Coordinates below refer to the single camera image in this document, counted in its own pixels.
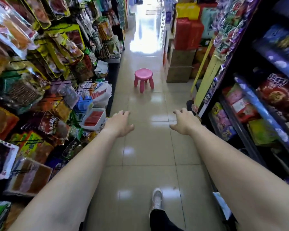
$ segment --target person's right arm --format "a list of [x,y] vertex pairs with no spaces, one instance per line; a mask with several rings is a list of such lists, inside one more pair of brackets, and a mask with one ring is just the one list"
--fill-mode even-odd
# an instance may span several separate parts
[[202,126],[185,108],[170,128],[194,140],[214,184],[243,230],[289,231],[289,185]]

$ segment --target pant leg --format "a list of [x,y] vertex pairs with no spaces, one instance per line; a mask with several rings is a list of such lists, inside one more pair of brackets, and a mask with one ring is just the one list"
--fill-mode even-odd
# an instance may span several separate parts
[[151,211],[150,227],[151,231],[183,231],[169,220],[165,211],[158,209]]

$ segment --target hand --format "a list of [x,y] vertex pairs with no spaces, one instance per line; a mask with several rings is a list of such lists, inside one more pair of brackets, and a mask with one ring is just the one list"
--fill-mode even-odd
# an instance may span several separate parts
[[126,136],[134,130],[134,125],[127,125],[129,114],[130,111],[123,112],[123,110],[115,113],[106,121],[104,130],[113,132],[117,138]]
[[177,124],[171,124],[170,128],[182,135],[191,135],[194,129],[202,127],[200,120],[186,108],[181,111],[176,109],[173,113],[177,116]]

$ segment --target person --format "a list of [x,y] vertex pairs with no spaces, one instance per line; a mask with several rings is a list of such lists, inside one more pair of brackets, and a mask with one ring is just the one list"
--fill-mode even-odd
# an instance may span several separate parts
[[[105,128],[32,199],[9,231],[78,230],[116,138],[134,130],[129,111],[113,115]],[[220,194],[243,230],[289,231],[289,185],[225,141],[192,112],[176,110],[171,129],[189,135]],[[162,209],[162,191],[153,194],[150,225],[178,230]]]

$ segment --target stool leg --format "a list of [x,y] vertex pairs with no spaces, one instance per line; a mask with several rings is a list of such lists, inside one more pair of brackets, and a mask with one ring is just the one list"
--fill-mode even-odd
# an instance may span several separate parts
[[137,87],[137,85],[138,85],[138,79],[135,78],[135,80],[134,80],[134,86]]
[[143,80],[140,80],[140,93],[143,93],[144,92],[144,88],[145,88],[145,82]]
[[154,89],[153,78],[150,78],[150,79],[149,79],[149,82],[150,82],[150,87],[151,87],[151,89]]

